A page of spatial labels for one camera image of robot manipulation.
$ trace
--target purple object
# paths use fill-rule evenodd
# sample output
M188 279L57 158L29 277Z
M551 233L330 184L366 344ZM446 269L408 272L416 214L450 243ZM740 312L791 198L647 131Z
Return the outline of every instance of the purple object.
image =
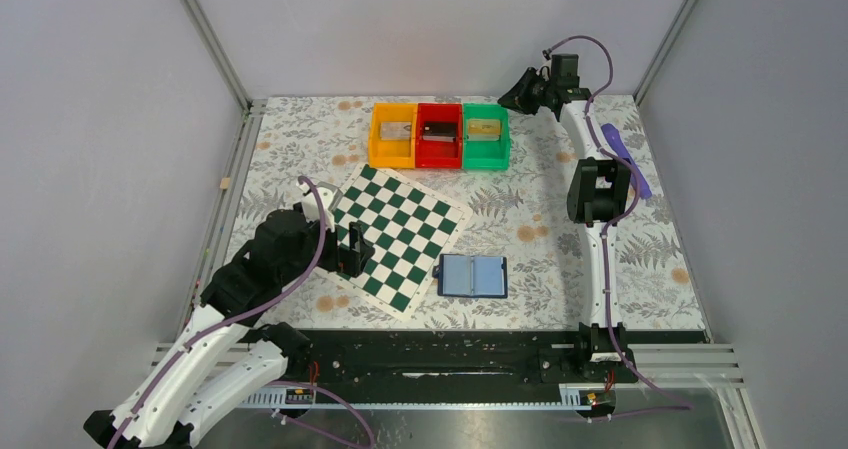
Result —
M635 169L635 172L630 176L630 185L633 186L633 189L636 189L636 181L633 178L638 177L640 183L639 196L642 199L648 199L651 197L651 188L648 186L648 181L645 180L645 176L642 175L642 171L640 171L639 167L636 166L636 161L634 161L630 153L627 152L627 147L625 147L624 143L621 142L621 136L618 134L618 129L616 129L612 124L604 124L601 126L601 132L604 133L604 138L607 140L607 144L612 147L612 150L615 151L619 157L630 161L633 169Z

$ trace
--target green and white checkered mat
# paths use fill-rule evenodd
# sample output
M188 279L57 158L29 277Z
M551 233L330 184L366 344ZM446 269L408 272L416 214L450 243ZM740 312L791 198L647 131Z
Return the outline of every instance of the green and white checkered mat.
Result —
M359 221L375 254L359 277L326 277L398 319L408 319L433 282L439 254L453 248L471 220L471 208L395 171L366 164L356 167L341 191L334 213L341 245L347 246L348 224Z

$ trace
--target gray floor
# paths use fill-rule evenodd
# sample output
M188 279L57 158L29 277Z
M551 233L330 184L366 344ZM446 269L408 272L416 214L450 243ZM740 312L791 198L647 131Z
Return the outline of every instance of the gray floor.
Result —
M553 411L373 411L363 415L381 449L626 447L720 449L733 445L724 416L707 390L685 393L696 409L613 421L611 424L566 424L573 413ZM662 405L667 401L639 390L618 391L622 410ZM365 443L367 437L346 411L313 411L305 422L341 437ZM268 411L237 410L224 418L198 449L342 448L291 425L282 427Z

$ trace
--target blue notebook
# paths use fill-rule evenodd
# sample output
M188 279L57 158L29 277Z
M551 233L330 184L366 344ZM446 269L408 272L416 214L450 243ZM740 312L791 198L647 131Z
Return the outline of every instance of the blue notebook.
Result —
M434 275L440 296L507 297L505 257L443 254Z

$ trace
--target yellow bin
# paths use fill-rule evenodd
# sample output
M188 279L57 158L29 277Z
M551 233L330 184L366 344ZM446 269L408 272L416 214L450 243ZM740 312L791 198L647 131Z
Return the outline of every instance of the yellow bin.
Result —
M415 119L418 104L396 104L378 102L371 116L371 132L368 135L368 163L371 167L415 168ZM384 122L408 122L409 140L383 140L380 126Z

